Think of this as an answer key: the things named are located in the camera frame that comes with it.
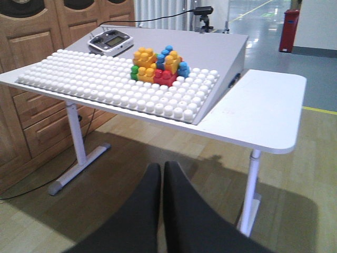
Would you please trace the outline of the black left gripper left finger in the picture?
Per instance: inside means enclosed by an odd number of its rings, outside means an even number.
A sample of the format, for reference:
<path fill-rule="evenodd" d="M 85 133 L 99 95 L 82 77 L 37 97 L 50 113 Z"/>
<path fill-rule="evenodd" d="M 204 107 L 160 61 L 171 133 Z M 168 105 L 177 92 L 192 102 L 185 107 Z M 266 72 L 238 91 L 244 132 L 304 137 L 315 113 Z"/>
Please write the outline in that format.
<path fill-rule="evenodd" d="M 160 165 L 150 163 L 119 210 L 66 252 L 157 252 L 161 179 Z"/>

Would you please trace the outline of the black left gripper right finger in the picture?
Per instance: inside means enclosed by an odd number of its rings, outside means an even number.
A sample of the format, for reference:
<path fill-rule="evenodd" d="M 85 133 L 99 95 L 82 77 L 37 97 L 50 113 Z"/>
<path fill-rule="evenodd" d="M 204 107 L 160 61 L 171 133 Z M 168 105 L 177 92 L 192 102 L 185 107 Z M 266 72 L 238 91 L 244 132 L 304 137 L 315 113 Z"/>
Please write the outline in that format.
<path fill-rule="evenodd" d="M 164 166 L 163 218 L 168 252 L 269 252 L 216 213 L 176 161 Z"/>

